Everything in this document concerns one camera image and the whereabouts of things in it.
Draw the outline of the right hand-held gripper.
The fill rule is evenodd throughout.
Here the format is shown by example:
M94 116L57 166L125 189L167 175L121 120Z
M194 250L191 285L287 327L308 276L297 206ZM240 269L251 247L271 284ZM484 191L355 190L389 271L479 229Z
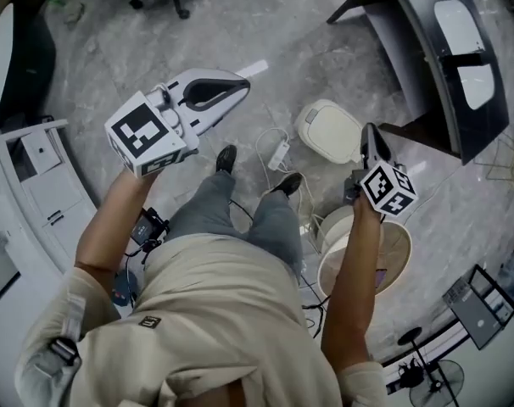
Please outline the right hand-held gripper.
M378 213L399 217L418 200L405 167L396 161L394 152L373 123L362 129L360 156L362 168L354 170L344 182L346 204L353 206L364 193Z

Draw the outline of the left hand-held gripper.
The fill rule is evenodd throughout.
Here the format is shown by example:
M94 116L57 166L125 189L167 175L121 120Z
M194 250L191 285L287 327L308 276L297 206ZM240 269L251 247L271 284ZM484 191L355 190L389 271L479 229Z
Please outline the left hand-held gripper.
M109 144L135 176L148 176L196 154L200 137L249 91L249 80L230 71L185 70L130 97L105 123Z

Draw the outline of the person's right forearm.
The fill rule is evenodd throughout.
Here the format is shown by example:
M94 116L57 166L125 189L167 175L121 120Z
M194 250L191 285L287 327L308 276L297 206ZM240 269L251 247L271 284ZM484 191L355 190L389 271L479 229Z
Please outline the person's right forearm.
M321 337L321 351L337 374L370 360L365 336L375 305L380 227L380 214L361 194Z

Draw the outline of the person's left forearm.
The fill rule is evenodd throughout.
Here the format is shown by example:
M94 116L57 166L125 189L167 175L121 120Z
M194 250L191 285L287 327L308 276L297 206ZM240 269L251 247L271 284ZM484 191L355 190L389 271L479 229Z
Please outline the person's left forearm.
M123 170L83 232L75 253L75 266L90 274L107 291L131 238L150 189L158 177L135 177Z

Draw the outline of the person's left shoe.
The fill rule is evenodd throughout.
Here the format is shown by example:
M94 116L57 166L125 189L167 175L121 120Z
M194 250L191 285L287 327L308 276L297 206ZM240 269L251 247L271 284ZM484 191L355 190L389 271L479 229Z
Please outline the person's left shoe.
M215 163L216 172L226 172L231 175L237 159L237 147L229 144L224 147L217 156Z

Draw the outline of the person's shoe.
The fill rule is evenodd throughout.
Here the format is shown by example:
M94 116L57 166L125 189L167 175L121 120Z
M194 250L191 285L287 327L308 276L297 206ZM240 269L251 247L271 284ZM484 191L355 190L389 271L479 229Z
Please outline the person's shoe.
M231 175L237 159L237 147L229 144L224 147L217 156L215 163L216 172L226 172Z
M289 173L270 192L282 192L289 198L299 190L302 180L303 176L299 172Z

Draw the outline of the white power strip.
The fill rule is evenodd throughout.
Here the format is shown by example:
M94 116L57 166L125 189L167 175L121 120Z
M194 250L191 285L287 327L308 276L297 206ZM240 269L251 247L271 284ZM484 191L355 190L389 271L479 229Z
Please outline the white power strip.
M267 167L270 170L278 170L280 164L283 162L283 159L285 158L286 154L288 153L288 150L290 148L290 145L288 142L281 141L277 145L273 155L271 156Z

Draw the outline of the person's right shoe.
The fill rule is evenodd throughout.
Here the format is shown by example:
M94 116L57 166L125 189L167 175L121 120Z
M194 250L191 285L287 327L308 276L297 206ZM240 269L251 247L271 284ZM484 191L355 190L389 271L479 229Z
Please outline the person's right shoe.
M289 173L270 192L282 192L289 198L299 190L302 180L303 176L299 172Z

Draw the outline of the grey trousers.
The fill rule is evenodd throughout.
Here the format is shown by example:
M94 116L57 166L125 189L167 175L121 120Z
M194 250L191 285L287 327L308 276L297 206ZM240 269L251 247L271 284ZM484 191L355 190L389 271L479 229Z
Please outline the grey trousers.
M248 232L238 232L229 202L235 187L232 175L220 171L203 180L193 197L170 219L168 241L199 233L241 239L278 257L300 278L303 249L299 217L282 192L267 192L254 212Z

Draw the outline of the black desk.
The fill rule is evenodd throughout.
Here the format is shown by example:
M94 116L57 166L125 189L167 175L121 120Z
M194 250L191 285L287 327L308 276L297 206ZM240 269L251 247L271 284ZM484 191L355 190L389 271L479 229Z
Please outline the black desk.
M388 132L474 160L508 125L505 88L473 0L346 0L328 18L363 8L405 94L412 119Z

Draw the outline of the white box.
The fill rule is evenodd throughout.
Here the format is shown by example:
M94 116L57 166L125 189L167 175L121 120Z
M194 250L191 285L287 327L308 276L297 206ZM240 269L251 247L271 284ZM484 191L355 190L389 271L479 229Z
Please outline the white box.
M61 163L53 144L44 130L34 131L21 138L25 151L38 175Z

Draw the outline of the white cabinet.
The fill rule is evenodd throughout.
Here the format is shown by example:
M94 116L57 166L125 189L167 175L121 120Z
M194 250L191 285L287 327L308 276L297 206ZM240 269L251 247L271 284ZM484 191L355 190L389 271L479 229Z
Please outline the white cabinet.
M78 241L96 212L61 141L59 131L67 125L67 120L54 120L0 134L0 173L8 185L8 200L37 245L39 260L60 274L73 266ZM21 141L40 130L61 160L42 175L36 173Z

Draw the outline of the black standing fan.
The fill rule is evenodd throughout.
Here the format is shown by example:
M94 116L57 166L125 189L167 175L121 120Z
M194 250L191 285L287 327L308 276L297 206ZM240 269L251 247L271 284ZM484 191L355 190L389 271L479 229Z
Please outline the black standing fan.
M423 382L409 389L409 399L413 407L460 407L457 396L464 385L464 371L451 360L427 362L416 345L422 329L418 326L409 330L399 340L398 345L410 344L416 352L417 364L424 370Z

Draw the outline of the blue pouch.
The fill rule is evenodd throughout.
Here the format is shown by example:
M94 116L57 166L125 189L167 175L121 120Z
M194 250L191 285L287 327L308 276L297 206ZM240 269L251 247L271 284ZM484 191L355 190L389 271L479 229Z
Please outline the blue pouch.
M137 278L131 270L124 270L115 276L111 298L116 306L133 308L137 294Z

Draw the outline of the beige shirt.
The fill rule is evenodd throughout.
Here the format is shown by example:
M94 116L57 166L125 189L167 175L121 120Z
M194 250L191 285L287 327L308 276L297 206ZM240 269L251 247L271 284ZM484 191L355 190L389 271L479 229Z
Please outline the beige shirt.
M232 237L162 245L132 313L75 268L25 340L25 407L175 407L241 382L247 407L385 407L375 362L335 373L310 335L292 271Z

